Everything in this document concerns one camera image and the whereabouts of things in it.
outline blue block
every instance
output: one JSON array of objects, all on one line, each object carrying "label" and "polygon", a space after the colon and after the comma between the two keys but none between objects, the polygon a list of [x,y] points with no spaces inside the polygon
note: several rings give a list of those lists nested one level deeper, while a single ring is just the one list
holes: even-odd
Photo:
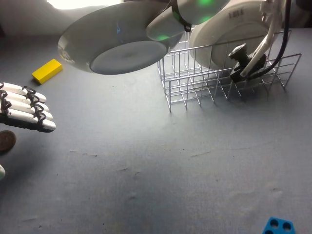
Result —
[{"label": "blue block", "polygon": [[280,218],[271,217],[262,234],[295,234],[293,223]]}]

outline dish rack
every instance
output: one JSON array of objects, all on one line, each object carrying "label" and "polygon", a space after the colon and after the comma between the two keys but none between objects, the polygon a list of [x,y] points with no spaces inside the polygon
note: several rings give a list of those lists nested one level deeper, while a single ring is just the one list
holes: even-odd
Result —
[{"label": "dish rack", "polygon": [[[282,36],[282,34],[283,32],[279,32],[276,33],[275,36]],[[233,68],[212,70],[210,69],[210,64],[212,63],[211,60],[208,68],[203,67],[195,60],[196,50],[210,47],[210,55],[207,55],[210,58],[212,46],[226,45],[227,51],[224,55],[225,65],[228,54],[231,52],[228,51],[231,43],[235,43],[236,46],[243,43],[248,44],[248,40],[264,38],[264,36],[234,40],[226,43],[206,45],[196,48],[189,48],[189,38],[190,33],[185,33],[184,37],[174,48],[174,50],[169,52],[157,63],[159,77],[161,79],[170,112],[172,110],[172,105],[176,103],[183,102],[185,108],[187,109],[188,101],[190,100],[197,100],[199,105],[201,105],[202,101],[205,99],[211,99],[215,102],[220,93],[221,96],[230,100],[230,97],[234,94],[238,94],[241,98],[244,98],[244,92],[248,90],[255,92],[256,88],[263,87],[268,97],[274,83],[279,83],[285,90],[301,58],[301,54],[284,56],[279,61],[278,65],[266,75],[250,81],[234,83],[229,77]],[[195,50],[193,53],[195,59],[193,59],[190,55],[191,50]],[[273,57],[272,46],[269,50],[267,50],[266,55],[267,61],[264,68],[270,66],[275,60],[275,58],[270,58],[270,56]]]}]

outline yellow block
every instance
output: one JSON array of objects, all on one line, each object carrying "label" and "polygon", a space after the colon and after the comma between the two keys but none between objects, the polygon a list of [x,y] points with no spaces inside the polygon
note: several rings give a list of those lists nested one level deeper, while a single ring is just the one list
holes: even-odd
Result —
[{"label": "yellow block", "polygon": [[34,71],[32,75],[40,84],[43,84],[61,70],[63,70],[62,64],[52,59],[38,70]]}]

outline table surface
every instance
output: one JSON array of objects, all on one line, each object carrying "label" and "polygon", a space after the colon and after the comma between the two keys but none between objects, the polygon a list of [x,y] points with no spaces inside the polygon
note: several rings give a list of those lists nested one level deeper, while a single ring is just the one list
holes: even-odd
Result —
[{"label": "table surface", "polygon": [[[1,125],[17,136],[0,157],[3,234],[255,234],[271,216],[311,233],[311,29],[287,92],[269,101],[209,97],[170,114],[156,65],[103,76],[58,56],[58,37],[0,42],[1,80],[45,94],[57,129]],[[64,70],[41,86],[51,59]]]}]

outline metal wire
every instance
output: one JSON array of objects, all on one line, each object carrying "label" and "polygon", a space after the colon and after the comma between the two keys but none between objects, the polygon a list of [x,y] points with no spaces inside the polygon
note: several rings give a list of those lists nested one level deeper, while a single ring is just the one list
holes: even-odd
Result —
[{"label": "metal wire", "polygon": [[[217,71],[210,68],[211,60],[209,61],[208,68],[202,67],[196,62],[196,52],[199,49],[209,48],[210,58],[212,46],[215,45],[189,48],[189,38],[190,33],[185,33],[184,38],[179,42],[177,47],[157,63],[159,77],[163,85],[170,112],[172,110],[172,104],[174,103],[183,102],[187,109],[189,100],[197,99],[198,104],[201,105],[204,97],[211,97],[211,100],[215,102],[216,96],[219,96],[217,95],[218,93],[223,93],[224,97],[229,100],[230,94],[233,92],[236,92],[243,98],[241,93],[243,90],[252,90],[254,92],[255,88],[263,87],[269,96],[274,83],[279,83],[283,89],[286,88],[301,58],[301,54],[284,56],[279,64],[268,74],[251,81],[234,83],[229,76],[225,75],[228,74],[232,68],[224,69],[229,53],[229,44],[233,42],[235,42],[235,44],[248,43],[250,39],[263,38],[263,36],[215,44],[224,44],[227,48],[223,67]],[[272,62],[275,60],[275,58],[270,58],[272,55],[271,48],[272,47],[267,51],[267,61],[263,69],[271,66]],[[194,59],[189,55],[191,50],[194,50]]]}]

